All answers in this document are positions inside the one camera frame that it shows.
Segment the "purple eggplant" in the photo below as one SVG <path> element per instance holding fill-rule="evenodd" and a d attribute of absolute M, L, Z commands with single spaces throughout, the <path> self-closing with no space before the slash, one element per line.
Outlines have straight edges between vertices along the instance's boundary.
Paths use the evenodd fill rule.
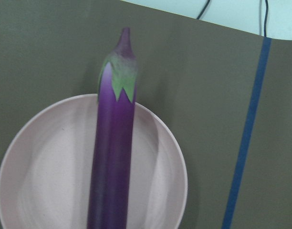
<path fill-rule="evenodd" d="M 137 62 L 125 27 L 101 68 L 87 228 L 124 229 L 127 222 Z"/>

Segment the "brown table mat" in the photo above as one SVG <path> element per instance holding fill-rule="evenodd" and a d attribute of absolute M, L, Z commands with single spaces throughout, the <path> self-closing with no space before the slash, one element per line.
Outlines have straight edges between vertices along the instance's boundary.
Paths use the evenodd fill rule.
<path fill-rule="evenodd" d="M 0 229 L 84 229 L 98 75 L 138 61 L 128 228 L 292 229 L 292 41 L 119 0 L 0 0 Z"/>

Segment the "pink plate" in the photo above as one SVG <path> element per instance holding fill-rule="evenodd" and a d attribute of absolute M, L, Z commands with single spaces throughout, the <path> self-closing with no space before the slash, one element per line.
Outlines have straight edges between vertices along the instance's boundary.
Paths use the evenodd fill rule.
<path fill-rule="evenodd" d="M 93 163 L 97 96 L 59 101 L 15 136 L 0 166 L 4 229 L 84 229 Z M 176 229 L 188 176 L 168 127 L 136 104 L 127 227 Z"/>

